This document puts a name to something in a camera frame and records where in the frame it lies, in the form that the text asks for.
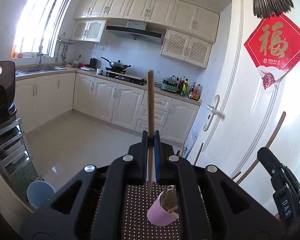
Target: drawer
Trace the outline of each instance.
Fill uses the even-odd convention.
[[[154,110],[154,123],[159,125],[164,125],[167,120],[168,113],[158,109]],[[139,119],[148,121],[148,107],[141,106]]]
[[[162,111],[169,112],[170,106],[172,103],[172,98],[160,94],[154,94],[154,108]],[[143,97],[142,104],[144,106],[148,105],[148,91],[145,92]]]
[[[155,131],[158,130],[159,133],[161,134],[162,133],[162,129],[163,129],[163,125],[154,124],[154,130]],[[144,120],[138,119],[135,131],[142,133],[144,130],[146,130],[146,131],[148,130],[148,121],[144,121]]]

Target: sink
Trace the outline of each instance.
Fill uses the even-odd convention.
[[[27,67],[27,68],[20,68],[17,69],[18,71],[29,74],[29,73],[36,73],[36,72],[43,72],[43,71],[56,71],[56,70],[66,70],[65,68],[56,67],[56,66],[49,66],[49,67]]]

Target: window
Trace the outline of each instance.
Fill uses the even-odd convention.
[[[14,46],[22,57],[31,57],[42,45],[44,57],[53,57],[60,20],[69,0],[28,0],[21,13]]]

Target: green appliance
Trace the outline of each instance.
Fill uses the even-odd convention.
[[[164,78],[162,80],[161,89],[166,90],[172,93],[176,93],[178,90],[179,85],[179,79],[175,76],[172,76],[170,78]]]

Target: range hood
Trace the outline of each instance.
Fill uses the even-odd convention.
[[[106,30],[118,37],[162,44],[163,34],[150,31],[145,22],[128,21],[126,27],[108,25]]]

